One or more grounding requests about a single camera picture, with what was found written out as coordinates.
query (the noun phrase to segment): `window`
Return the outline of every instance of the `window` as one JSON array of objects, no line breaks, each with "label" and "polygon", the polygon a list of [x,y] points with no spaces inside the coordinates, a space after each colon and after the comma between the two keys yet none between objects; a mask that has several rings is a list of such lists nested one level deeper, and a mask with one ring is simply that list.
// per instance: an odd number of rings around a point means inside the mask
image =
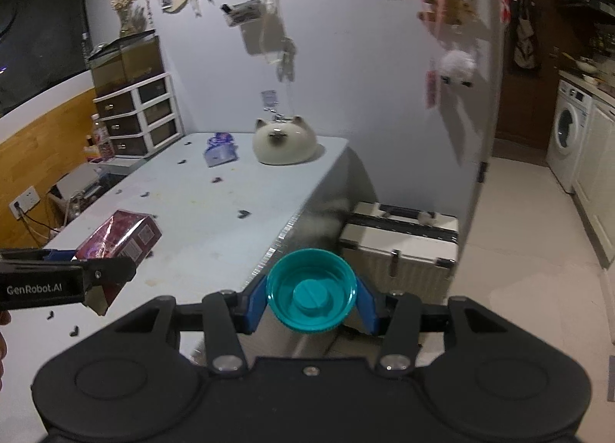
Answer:
[{"label": "window", "polygon": [[86,70],[83,0],[0,0],[0,118]]}]

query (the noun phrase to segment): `washing machine door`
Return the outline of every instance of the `washing machine door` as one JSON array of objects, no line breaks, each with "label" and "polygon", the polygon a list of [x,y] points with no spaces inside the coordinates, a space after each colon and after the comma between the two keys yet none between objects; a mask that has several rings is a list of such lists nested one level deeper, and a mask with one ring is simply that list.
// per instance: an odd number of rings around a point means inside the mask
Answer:
[{"label": "washing machine door", "polygon": [[567,155],[576,146],[579,137],[579,118],[577,110],[567,101],[562,101],[557,107],[553,124],[553,141],[557,149]]}]

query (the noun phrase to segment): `door hinge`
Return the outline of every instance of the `door hinge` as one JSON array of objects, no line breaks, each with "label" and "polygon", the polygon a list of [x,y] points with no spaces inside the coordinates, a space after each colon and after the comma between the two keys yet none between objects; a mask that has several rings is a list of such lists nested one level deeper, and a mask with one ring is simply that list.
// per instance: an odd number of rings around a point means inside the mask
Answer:
[{"label": "door hinge", "polygon": [[481,162],[479,165],[479,176],[476,178],[477,182],[485,182],[485,174],[487,174],[487,169],[489,169],[489,164],[487,162]]}]

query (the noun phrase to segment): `electrical outlet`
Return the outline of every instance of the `electrical outlet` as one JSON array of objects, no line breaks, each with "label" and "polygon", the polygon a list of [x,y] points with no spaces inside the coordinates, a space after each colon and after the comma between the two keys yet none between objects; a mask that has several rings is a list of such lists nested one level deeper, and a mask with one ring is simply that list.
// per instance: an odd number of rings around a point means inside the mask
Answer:
[{"label": "electrical outlet", "polygon": [[34,186],[30,186],[26,191],[24,191],[19,197],[14,199],[9,205],[8,208],[15,216],[15,219],[19,219],[21,215],[15,208],[15,202],[19,202],[19,207],[22,211],[27,212],[32,207],[34,207],[38,202],[41,201],[41,198],[38,196],[38,193],[35,190]]}]

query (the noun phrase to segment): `screw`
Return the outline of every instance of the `screw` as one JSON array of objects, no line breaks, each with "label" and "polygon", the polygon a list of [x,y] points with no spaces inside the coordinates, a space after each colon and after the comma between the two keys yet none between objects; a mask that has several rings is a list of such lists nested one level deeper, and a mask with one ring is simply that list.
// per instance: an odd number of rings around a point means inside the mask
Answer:
[{"label": "screw", "polygon": [[303,369],[303,373],[307,375],[308,377],[314,377],[318,375],[320,372],[321,370],[318,367],[305,367]]},{"label": "screw", "polygon": [[234,354],[223,354],[215,358],[211,364],[219,372],[236,372],[244,362]]},{"label": "screw", "polygon": [[380,365],[390,371],[407,370],[412,362],[403,354],[387,354],[380,359]]}]

